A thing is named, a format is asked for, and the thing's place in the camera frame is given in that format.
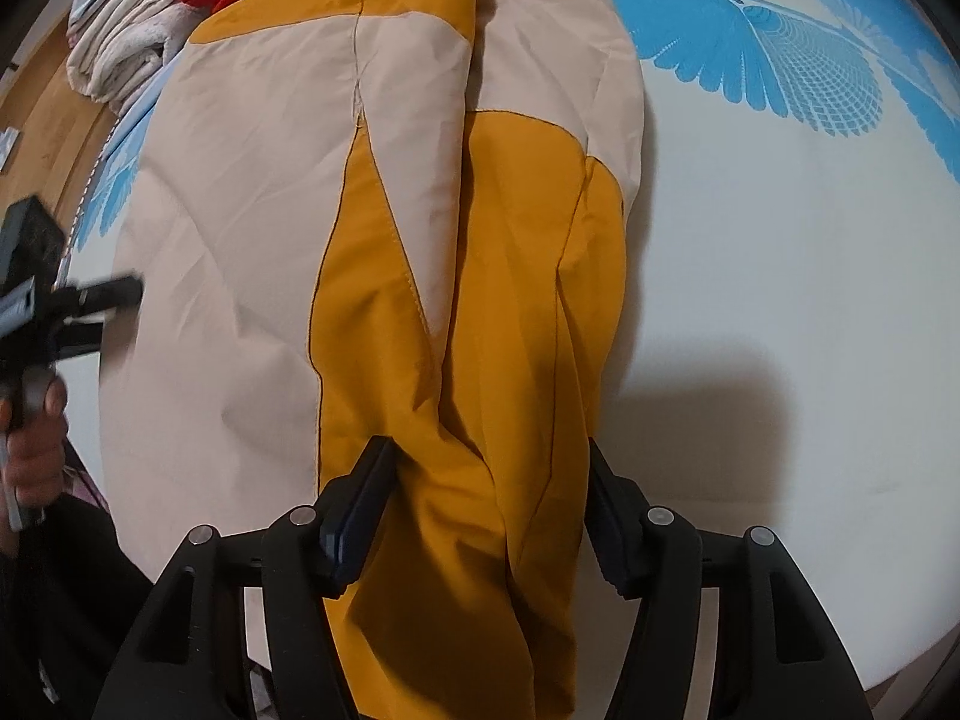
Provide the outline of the left hand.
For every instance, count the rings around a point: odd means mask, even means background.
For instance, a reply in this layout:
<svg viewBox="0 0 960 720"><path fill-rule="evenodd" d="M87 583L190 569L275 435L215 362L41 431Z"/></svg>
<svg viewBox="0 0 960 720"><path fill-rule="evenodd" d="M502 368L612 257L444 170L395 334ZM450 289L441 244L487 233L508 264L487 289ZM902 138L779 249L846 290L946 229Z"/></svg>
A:
<svg viewBox="0 0 960 720"><path fill-rule="evenodd" d="M8 466L2 472L3 488L11 489L26 509L44 509L64 492L65 439L68 433L67 389L54 377L44 395L44 406L25 427L8 427L11 403L2 400L2 445Z"/></svg>

